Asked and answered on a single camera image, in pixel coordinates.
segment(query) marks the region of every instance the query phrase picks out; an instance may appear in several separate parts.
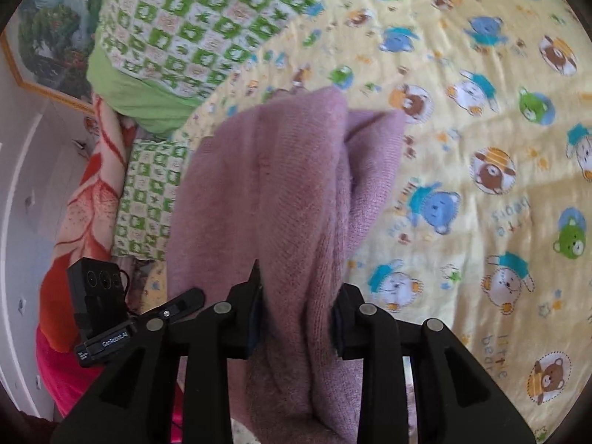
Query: blanket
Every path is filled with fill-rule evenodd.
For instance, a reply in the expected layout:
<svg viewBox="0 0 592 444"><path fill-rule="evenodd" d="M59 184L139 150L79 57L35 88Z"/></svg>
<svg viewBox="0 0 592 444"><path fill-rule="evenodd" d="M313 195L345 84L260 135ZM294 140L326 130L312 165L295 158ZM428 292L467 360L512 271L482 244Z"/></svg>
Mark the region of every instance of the blanket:
<svg viewBox="0 0 592 444"><path fill-rule="evenodd" d="M443 320L543 442L592 373L590 39L565 0L323 6L263 44L176 138L196 147L293 85L403 109L394 191L346 281L397 319Z"/></svg>
<svg viewBox="0 0 592 444"><path fill-rule="evenodd" d="M342 361L330 309L344 262L391 191L403 112L348 111L334 87L282 93L227 120L185 175L167 251L169 298L223 300L259 259L261 341L229 367L231 412L263 443L353 443L362 366Z"/></svg>

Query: green pillowcase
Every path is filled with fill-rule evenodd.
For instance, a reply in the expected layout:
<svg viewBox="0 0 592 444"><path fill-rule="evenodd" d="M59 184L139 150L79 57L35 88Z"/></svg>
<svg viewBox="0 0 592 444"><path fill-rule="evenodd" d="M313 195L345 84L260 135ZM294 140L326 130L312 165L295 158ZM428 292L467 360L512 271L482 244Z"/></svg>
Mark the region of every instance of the green pillowcase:
<svg viewBox="0 0 592 444"><path fill-rule="evenodd" d="M165 259L171 212L188 153L180 142L134 142L117 211L113 255Z"/></svg>

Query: blue bear print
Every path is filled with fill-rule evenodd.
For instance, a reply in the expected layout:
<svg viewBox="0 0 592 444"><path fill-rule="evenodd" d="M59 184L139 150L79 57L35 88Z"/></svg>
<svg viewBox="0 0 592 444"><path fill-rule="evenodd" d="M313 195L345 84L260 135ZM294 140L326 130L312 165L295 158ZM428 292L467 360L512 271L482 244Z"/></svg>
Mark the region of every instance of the blue bear print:
<svg viewBox="0 0 592 444"><path fill-rule="evenodd" d="M501 18L477 16L470 19L469 23L471 30L465 30L465 33L472 37L477 45L492 47L508 41L507 37L500 35L501 25L504 23Z"/></svg>
<svg viewBox="0 0 592 444"><path fill-rule="evenodd" d="M440 235L450 233L450 224L458 215L461 196L456 192L435 192L442 184L436 182L427 187L418 187L408 201L407 218L416 227L419 217L433 226Z"/></svg>
<svg viewBox="0 0 592 444"><path fill-rule="evenodd" d="M397 26L388 28L384 31L384 41L378 47L382 51L399 52L399 51L413 51L413 40L419 40L419 37L413 33L409 28Z"/></svg>

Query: camera lens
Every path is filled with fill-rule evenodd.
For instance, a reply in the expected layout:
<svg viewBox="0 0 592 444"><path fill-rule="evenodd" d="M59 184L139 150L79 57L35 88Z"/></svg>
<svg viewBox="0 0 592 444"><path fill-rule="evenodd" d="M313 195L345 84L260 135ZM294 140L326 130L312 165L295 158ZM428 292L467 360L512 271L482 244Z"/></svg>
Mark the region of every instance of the camera lens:
<svg viewBox="0 0 592 444"><path fill-rule="evenodd" d="M109 280L109 274L107 272L101 271L101 273L99 274L99 280L101 281L101 285L105 289L111 287L111 281Z"/></svg>
<svg viewBox="0 0 592 444"><path fill-rule="evenodd" d="M90 285L91 287L97 286L97 276L95 275L95 273L92 270L89 270L87 272L87 282L88 282L88 285Z"/></svg>
<svg viewBox="0 0 592 444"><path fill-rule="evenodd" d="M115 273L111 276L111 283L113 284L113 287L117 289L121 287L121 277L119 277L118 273Z"/></svg>

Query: folded cloth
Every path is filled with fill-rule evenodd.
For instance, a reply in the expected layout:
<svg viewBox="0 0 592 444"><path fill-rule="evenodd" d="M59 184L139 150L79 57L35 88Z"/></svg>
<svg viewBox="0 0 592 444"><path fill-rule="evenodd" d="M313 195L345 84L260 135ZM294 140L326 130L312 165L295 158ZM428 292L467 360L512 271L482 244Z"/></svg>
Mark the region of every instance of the folded cloth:
<svg viewBox="0 0 592 444"><path fill-rule="evenodd" d="M228 119L196 151L167 249L169 298L226 298L259 259L266 319L230 361L231 413L263 444L353 443L362 366L340 360L330 308L391 191L402 112L348 111L335 87L281 94Z"/></svg>

